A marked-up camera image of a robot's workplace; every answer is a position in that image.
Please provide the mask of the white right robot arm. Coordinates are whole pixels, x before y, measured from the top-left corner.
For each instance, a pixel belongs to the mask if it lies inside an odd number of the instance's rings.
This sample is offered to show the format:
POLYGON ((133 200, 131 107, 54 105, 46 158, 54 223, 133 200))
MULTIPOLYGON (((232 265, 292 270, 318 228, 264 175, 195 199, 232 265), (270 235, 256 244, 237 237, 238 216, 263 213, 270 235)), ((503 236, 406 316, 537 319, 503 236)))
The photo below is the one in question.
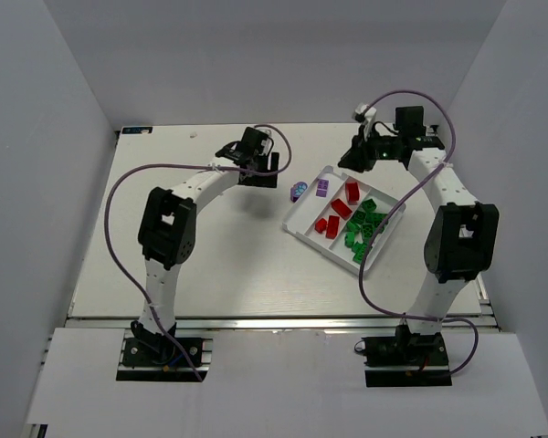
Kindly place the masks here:
POLYGON ((368 172, 379 161, 401 162, 435 212, 424 244, 427 275, 402 318, 412 334, 435 335, 459 291, 490 268, 499 211, 492 203, 481 203, 455 174, 448 149, 438 136, 427 134, 423 107, 396 109, 390 135, 375 129, 374 108, 362 105, 353 117, 360 127, 340 167, 368 172))

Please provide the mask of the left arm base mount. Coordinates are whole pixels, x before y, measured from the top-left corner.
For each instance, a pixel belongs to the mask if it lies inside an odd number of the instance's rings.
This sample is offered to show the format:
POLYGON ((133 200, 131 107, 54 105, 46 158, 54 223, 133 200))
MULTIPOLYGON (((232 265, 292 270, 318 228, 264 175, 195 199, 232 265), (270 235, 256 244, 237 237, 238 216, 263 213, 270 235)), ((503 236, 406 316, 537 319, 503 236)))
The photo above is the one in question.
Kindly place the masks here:
POLYGON ((168 342, 168 350, 157 353, 134 336, 125 336, 121 346, 116 381, 200 383, 211 363, 213 340, 202 337, 177 339, 188 354, 168 342))

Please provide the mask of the small red lego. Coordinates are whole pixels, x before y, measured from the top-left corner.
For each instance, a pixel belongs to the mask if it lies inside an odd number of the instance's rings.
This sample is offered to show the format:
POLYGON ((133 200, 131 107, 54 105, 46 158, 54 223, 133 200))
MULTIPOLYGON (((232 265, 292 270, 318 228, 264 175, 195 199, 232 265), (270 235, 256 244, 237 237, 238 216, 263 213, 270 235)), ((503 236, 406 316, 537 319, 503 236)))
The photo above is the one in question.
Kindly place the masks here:
POLYGON ((325 218, 319 219, 314 225, 314 230, 319 234, 324 233, 326 229, 327 229, 327 220, 325 218))

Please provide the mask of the red and green lego stack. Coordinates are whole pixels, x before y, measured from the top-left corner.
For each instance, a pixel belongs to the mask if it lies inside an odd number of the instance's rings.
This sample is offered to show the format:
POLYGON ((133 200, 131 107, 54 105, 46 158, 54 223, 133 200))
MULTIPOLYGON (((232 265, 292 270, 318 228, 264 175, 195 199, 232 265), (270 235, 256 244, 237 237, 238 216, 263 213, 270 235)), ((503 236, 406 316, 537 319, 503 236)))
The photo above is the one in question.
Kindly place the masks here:
POLYGON ((330 215, 328 217, 328 223, 326 227, 325 237, 328 239, 335 239, 339 233, 340 217, 337 215, 330 215))

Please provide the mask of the purple paw print lego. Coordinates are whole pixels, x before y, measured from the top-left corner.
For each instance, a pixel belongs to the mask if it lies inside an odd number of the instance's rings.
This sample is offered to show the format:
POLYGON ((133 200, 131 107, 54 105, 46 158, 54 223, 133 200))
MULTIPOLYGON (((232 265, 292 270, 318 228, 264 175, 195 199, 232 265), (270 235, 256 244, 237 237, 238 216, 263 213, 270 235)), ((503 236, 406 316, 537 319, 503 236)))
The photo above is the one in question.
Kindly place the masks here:
POLYGON ((290 200, 295 203, 307 191, 308 184, 306 182, 296 182, 290 189, 290 200))

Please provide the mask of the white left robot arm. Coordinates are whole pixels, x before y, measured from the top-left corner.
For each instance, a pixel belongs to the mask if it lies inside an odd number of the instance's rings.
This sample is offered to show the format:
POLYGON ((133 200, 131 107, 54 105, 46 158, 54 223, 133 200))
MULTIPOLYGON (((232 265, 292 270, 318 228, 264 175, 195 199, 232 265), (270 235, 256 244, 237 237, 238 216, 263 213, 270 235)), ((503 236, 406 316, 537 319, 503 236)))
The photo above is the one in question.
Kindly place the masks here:
POLYGON ((239 141, 216 152, 206 170, 176 186, 150 191, 138 232, 146 270, 146 298, 142 314, 131 323, 131 330, 153 363, 165 365, 178 351, 168 337, 175 332, 178 276, 195 248, 197 215, 218 195, 245 180, 261 185, 262 177, 235 172, 235 167, 275 172, 276 164, 268 167, 272 145, 266 129, 246 128, 239 141))

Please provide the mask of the green 2x4 lego plate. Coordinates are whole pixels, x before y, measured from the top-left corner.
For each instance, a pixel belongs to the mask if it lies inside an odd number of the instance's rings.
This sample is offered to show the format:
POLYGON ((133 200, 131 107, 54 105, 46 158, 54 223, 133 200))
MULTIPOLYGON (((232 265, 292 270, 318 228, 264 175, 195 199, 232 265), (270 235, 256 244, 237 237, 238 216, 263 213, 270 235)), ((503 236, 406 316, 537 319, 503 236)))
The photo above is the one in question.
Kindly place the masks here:
POLYGON ((380 229, 380 230, 384 229, 384 226, 380 225, 380 223, 383 222, 385 217, 386 217, 386 214, 381 214, 381 213, 370 213, 368 215, 369 223, 373 226, 374 229, 380 229))

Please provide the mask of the small green lego brick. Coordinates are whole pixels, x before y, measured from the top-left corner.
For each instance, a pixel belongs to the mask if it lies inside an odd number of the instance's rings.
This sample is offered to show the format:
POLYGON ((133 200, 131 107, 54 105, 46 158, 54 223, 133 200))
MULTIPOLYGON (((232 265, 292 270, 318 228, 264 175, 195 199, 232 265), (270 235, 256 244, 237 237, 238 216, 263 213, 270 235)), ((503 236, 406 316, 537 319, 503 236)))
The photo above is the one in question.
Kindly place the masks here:
POLYGON ((362 252, 358 252, 358 253, 355 253, 355 254, 353 255, 353 261, 354 261, 354 263, 356 263, 356 264, 361 264, 363 258, 364 258, 364 254, 363 254, 362 252))

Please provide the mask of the green 2x2 lego brick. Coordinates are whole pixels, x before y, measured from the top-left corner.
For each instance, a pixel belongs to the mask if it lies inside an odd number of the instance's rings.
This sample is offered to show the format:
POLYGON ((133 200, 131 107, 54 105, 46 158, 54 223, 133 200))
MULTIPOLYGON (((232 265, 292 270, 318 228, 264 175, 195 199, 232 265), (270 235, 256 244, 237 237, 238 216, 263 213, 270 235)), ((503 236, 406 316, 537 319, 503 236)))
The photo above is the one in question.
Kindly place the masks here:
POLYGON ((361 227, 362 239, 365 242, 368 242, 369 239, 373 236, 375 231, 375 226, 373 224, 363 224, 361 227))

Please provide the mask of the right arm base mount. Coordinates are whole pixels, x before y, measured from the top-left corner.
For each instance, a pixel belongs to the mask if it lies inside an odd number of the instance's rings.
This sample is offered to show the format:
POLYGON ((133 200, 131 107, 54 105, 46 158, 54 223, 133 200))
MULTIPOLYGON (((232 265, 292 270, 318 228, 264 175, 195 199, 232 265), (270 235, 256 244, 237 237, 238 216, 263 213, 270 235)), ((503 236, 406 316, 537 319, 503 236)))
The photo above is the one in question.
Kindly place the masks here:
POLYGON ((361 338, 353 346, 364 358, 367 388, 449 387, 452 378, 442 335, 412 333, 398 325, 392 336, 361 338))

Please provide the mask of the red lego brick top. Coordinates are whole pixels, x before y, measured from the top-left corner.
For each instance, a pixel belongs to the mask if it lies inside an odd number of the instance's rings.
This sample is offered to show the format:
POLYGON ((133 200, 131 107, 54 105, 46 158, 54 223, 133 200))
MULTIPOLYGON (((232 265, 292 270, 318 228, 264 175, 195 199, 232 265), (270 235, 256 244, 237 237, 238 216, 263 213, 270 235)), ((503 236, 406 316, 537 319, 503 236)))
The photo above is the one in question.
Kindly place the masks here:
POLYGON ((336 212, 342 219, 347 220, 353 210, 341 199, 337 198, 331 202, 332 209, 336 212))

